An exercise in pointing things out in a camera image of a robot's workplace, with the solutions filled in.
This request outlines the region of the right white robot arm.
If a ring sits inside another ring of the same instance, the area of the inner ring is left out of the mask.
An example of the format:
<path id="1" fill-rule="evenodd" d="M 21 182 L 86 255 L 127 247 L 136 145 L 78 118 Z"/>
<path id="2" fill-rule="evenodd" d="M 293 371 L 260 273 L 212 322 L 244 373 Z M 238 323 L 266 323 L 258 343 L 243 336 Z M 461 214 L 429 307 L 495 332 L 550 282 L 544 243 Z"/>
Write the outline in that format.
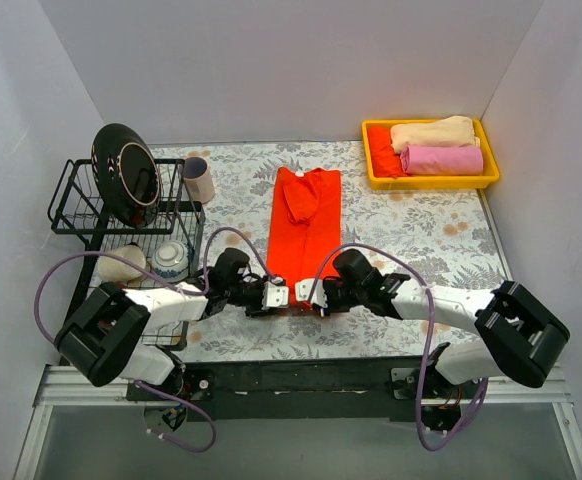
<path id="1" fill-rule="evenodd" d="M 435 397 L 496 376 L 539 388 L 570 339 L 568 328 L 514 281 L 495 289 L 431 286 L 409 271 L 383 274 L 357 249 L 339 253 L 331 264 L 334 275 L 318 281 L 308 300 L 325 315 L 363 306 L 379 317 L 426 320 L 475 335 L 429 354 L 423 383 Z"/>

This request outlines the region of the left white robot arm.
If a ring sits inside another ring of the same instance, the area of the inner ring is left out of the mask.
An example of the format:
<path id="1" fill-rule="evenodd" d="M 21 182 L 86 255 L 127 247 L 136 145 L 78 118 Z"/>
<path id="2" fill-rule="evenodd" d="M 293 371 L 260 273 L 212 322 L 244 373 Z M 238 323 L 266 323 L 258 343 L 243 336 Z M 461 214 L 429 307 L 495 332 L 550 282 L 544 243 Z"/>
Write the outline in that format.
<path id="1" fill-rule="evenodd" d="M 141 337 L 167 324 L 207 319 L 227 305 L 242 307 L 247 315 L 269 313 L 270 277 L 249 273 L 249 261 L 243 251 L 227 248 L 206 278 L 198 271 L 176 286 L 145 290 L 105 282 L 65 322 L 53 344 L 95 387 L 116 378 L 142 381 L 159 398 L 174 399 L 184 386 L 180 362 Z"/>

